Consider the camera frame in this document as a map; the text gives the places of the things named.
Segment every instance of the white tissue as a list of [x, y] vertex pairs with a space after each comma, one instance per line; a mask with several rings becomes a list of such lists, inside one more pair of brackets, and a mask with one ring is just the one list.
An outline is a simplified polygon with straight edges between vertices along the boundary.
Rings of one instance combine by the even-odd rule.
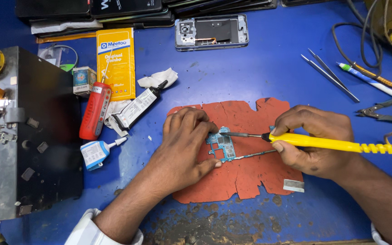
[[66, 23], [33, 23], [31, 24], [31, 34], [64, 31], [67, 28], [102, 28], [102, 23], [97, 20], [89, 22], [66, 22]]
[[110, 118], [110, 114], [121, 111], [125, 108], [129, 103], [131, 103], [130, 99], [121, 100], [121, 101], [112, 101], [108, 104], [107, 112], [105, 113], [104, 124], [110, 129], [114, 129], [121, 137], [128, 135], [127, 131], [121, 131], [119, 126]]
[[167, 80], [166, 86], [164, 88], [170, 87], [176, 80], [178, 79], [178, 74], [173, 71], [171, 68], [166, 71], [161, 71], [152, 74], [150, 77], [144, 77], [142, 79], [137, 80], [140, 87], [149, 88], [149, 87], [158, 87], [162, 82]]

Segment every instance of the wire cutter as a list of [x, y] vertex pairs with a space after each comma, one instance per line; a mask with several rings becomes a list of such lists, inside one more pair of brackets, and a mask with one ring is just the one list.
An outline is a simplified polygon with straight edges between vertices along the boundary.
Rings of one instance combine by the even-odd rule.
[[326, 70], [324, 71], [318, 65], [316, 65], [313, 61], [308, 60], [305, 56], [302, 55], [302, 58], [308, 62], [314, 69], [316, 69], [319, 73], [321, 73], [324, 77], [326, 77], [331, 83], [337, 86], [341, 91], [343, 91], [347, 96], [349, 96], [354, 102], [359, 103], [359, 99], [353, 95], [349, 89], [344, 85], [341, 80], [329, 69], [329, 67], [323, 62], [323, 60], [318, 57], [318, 55], [314, 54], [311, 49], [308, 49], [311, 55], [316, 59], [319, 64]]
[[221, 135], [237, 136], [237, 137], [259, 137], [267, 142], [274, 142], [276, 140], [283, 140], [297, 147], [318, 147], [325, 149], [336, 149], [342, 151], [351, 151], [359, 153], [381, 153], [388, 152], [392, 154], [392, 145], [389, 144], [359, 144], [354, 142], [331, 140], [317, 137], [310, 137], [301, 134], [286, 132], [280, 136], [273, 136], [269, 132], [263, 134], [249, 134], [244, 132], [221, 132]]
[[385, 121], [385, 122], [392, 123], [392, 115], [382, 115], [376, 113], [378, 109], [388, 107], [388, 106], [392, 106], [392, 99], [382, 103], [376, 103], [376, 105], [369, 107], [367, 109], [358, 110], [356, 111], [358, 113], [357, 116], [368, 116], [368, 117], [376, 118], [378, 121]]

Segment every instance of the red screwdriver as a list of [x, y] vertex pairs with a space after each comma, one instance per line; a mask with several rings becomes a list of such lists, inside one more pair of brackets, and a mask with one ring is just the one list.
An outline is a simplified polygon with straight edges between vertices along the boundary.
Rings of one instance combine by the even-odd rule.
[[108, 57], [107, 67], [101, 82], [95, 82], [88, 99], [87, 108], [84, 113], [83, 121], [81, 122], [80, 138], [85, 140], [97, 140], [104, 125], [104, 117], [110, 102], [112, 88], [110, 85], [104, 83], [107, 75], [108, 64], [112, 56], [114, 46], [110, 51]]

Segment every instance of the white sleeve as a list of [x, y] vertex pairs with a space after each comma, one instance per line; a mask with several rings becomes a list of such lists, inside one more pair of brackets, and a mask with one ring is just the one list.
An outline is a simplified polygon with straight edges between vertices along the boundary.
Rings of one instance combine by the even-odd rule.
[[[65, 245], [122, 245], [113, 241], [111, 238], [102, 233], [96, 224], [91, 220], [100, 214], [97, 208], [87, 209], [83, 217], [69, 235]], [[131, 245], [142, 245], [143, 233], [138, 230], [135, 234]]]
[[375, 225], [372, 223], [372, 237], [373, 240], [378, 244], [378, 245], [389, 245], [387, 242], [382, 240], [381, 235], [379, 232], [376, 230]]

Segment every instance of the finger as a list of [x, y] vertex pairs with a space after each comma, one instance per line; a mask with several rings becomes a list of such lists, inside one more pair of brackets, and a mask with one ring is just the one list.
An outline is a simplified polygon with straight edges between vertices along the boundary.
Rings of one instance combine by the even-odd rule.
[[169, 132], [170, 132], [170, 122], [172, 120], [171, 117], [173, 116], [173, 114], [175, 114], [177, 112], [178, 111], [175, 111], [174, 113], [172, 113], [172, 114], [170, 114], [170, 115], [168, 115], [166, 117], [166, 121], [164, 121], [164, 124], [163, 124], [163, 139], [169, 134]]
[[196, 110], [196, 108], [193, 107], [184, 107], [181, 110], [179, 110], [177, 113], [172, 115], [171, 121], [170, 121], [170, 132], [177, 131], [179, 127], [181, 126], [182, 119], [184, 118], [184, 115], [188, 111]]
[[275, 125], [281, 118], [286, 117], [286, 116], [291, 115], [291, 114], [295, 114], [295, 113], [297, 113], [298, 111], [301, 111], [301, 110], [308, 110], [310, 112], [313, 112], [313, 113], [316, 113], [316, 114], [319, 114], [319, 115], [322, 115], [322, 116], [325, 116], [328, 113], [327, 111], [320, 110], [320, 109], [315, 108], [313, 106], [296, 105], [296, 106], [293, 106], [292, 108], [290, 108], [288, 111], [284, 112], [283, 114], [280, 114], [280, 116], [278, 118], [276, 118], [276, 120], [275, 120]]
[[297, 170], [302, 171], [303, 167], [306, 166], [307, 163], [311, 162], [311, 157], [308, 153], [299, 150], [292, 144], [283, 140], [276, 140], [273, 142], [272, 146], [279, 152], [282, 161], [286, 165]]
[[278, 120], [272, 134], [280, 136], [288, 130], [303, 127], [304, 130], [317, 137], [326, 138], [332, 135], [330, 125], [326, 117], [308, 110], [301, 110]]
[[200, 146], [205, 141], [208, 132], [217, 133], [218, 131], [219, 128], [213, 122], [200, 122], [190, 136], [194, 139], [195, 144]]
[[207, 173], [213, 170], [215, 167], [220, 167], [222, 162], [217, 158], [210, 158], [204, 160], [196, 165], [195, 171], [197, 171], [197, 176], [200, 178], [204, 177]]
[[208, 122], [210, 117], [203, 110], [188, 111], [182, 119], [181, 127], [186, 131], [193, 131], [197, 121]]

